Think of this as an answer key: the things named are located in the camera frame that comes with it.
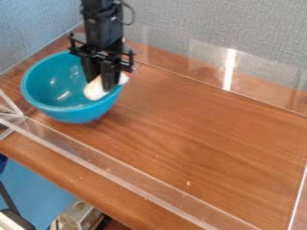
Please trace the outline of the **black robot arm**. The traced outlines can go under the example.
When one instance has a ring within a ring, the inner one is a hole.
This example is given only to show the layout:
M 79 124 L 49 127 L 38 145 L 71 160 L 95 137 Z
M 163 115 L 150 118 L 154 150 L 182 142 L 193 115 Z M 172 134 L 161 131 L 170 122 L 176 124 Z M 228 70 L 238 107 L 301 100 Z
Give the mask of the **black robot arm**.
M 109 92 L 121 81 L 123 71 L 135 71 L 135 50 L 125 42 L 125 7 L 135 12 L 125 0 L 81 0 L 85 33 L 71 32 L 70 53 L 81 57 L 87 82 L 101 78 Z

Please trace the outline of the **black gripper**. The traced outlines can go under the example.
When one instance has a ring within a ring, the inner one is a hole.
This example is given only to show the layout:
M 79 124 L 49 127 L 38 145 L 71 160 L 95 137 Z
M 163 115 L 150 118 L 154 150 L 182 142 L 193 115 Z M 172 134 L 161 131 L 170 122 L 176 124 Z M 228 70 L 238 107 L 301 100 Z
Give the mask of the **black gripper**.
M 125 43 L 125 9 L 121 5 L 82 5 L 85 33 L 69 35 L 70 52 L 81 57 L 87 82 L 102 76 L 103 90 L 118 84 L 122 70 L 135 71 L 135 51 Z

